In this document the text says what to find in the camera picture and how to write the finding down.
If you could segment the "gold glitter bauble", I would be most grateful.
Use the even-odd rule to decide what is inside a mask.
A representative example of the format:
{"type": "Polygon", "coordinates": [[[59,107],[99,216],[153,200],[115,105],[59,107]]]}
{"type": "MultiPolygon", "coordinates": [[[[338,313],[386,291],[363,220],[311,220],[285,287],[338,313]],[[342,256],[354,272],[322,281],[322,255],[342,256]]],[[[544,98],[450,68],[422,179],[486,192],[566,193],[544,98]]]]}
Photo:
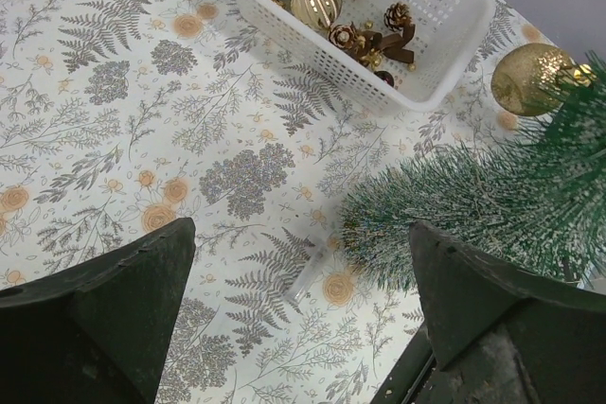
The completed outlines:
{"type": "Polygon", "coordinates": [[[524,44],[507,53],[492,74],[495,101],[519,116],[538,116],[557,109],[556,83],[574,61],[551,44],[524,44]]]}

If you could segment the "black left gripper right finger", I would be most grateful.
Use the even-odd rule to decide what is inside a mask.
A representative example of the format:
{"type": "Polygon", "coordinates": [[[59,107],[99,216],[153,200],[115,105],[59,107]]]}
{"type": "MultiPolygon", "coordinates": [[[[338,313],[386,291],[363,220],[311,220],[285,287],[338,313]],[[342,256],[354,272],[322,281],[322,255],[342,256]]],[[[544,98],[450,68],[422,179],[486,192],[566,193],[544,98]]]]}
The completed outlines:
{"type": "Polygon", "coordinates": [[[410,227],[421,308],[453,403],[602,403],[605,297],[410,227]]]}

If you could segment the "small green christmas tree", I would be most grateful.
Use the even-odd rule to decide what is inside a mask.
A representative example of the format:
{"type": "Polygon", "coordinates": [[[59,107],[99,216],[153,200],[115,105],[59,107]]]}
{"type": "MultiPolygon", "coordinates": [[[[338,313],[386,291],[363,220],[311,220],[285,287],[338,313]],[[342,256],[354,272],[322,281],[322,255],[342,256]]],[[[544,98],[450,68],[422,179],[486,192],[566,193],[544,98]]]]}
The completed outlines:
{"type": "Polygon", "coordinates": [[[569,284],[605,265],[605,62],[542,86],[557,110],[489,149],[444,146],[357,184],[344,198],[343,258],[370,283],[407,290],[409,228],[426,221],[481,251],[569,284]]]}

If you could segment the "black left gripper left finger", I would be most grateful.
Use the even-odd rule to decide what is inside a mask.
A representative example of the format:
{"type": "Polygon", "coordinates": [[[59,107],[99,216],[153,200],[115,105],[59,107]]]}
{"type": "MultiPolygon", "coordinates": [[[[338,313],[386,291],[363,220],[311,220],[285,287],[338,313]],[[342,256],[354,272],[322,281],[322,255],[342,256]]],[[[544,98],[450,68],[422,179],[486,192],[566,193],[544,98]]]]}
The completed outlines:
{"type": "Polygon", "coordinates": [[[195,253],[182,218],[1,292],[4,403],[153,403],[195,253]]]}

